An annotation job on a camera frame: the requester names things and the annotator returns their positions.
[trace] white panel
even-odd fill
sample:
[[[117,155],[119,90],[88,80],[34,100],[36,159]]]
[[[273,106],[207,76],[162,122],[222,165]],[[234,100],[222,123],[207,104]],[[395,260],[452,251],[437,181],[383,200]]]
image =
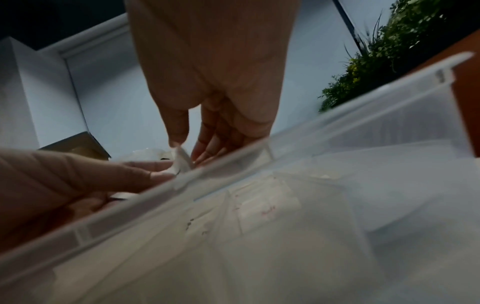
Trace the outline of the white panel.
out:
[[[380,25],[384,26],[389,21],[390,7],[395,0],[339,0],[343,5],[353,25],[360,32],[365,30],[371,33],[375,23],[380,18]]]
[[[118,36],[67,59],[90,132],[112,157],[134,150],[168,150],[168,137],[147,88],[130,34]],[[190,111],[191,151],[200,109]]]
[[[332,1],[306,0],[293,29],[273,133],[319,115],[317,97],[357,47]]]
[[[64,60],[44,57],[16,40],[12,45],[40,147],[86,131]]]
[[[0,41],[0,67],[0,147],[38,149],[11,38]]]

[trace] orange surface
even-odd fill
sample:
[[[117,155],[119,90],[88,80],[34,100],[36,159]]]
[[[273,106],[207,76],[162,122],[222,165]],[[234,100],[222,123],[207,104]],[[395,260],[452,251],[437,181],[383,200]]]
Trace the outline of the orange surface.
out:
[[[456,81],[453,91],[475,155],[480,157],[480,30],[434,56],[416,70],[465,51],[475,52],[476,55],[454,69]]]

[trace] hand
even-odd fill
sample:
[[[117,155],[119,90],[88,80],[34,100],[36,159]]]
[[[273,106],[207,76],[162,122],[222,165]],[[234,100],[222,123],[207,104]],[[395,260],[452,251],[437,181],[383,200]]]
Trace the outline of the hand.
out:
[[[112,163],[72,154],[0,150],[0,251],[174,176],[171,161]]]
[[[299,0],[129,0],[131,33],[170,145],[201,104],[196,163],[270,134]]]

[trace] green foliage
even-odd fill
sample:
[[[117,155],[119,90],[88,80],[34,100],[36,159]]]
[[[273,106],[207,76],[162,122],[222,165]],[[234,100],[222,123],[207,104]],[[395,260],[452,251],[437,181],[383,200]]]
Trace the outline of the green foliage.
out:
[[[379,26],[360,39],[361,50],[350,57],[346,73],[333,77],[322,90],[320,111],[326,111],[368,92],[375,82],[396,73],[396,66],[412,48],[447,24],[450,9],[458,0],[397,0],[390,8],[386,26]]]

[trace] plastic container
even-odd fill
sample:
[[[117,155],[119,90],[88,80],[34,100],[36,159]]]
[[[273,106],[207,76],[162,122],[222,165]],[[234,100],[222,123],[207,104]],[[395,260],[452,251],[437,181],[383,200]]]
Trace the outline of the plastic container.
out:
[[[7,303],[473,302],[459,54],[0,260]]]

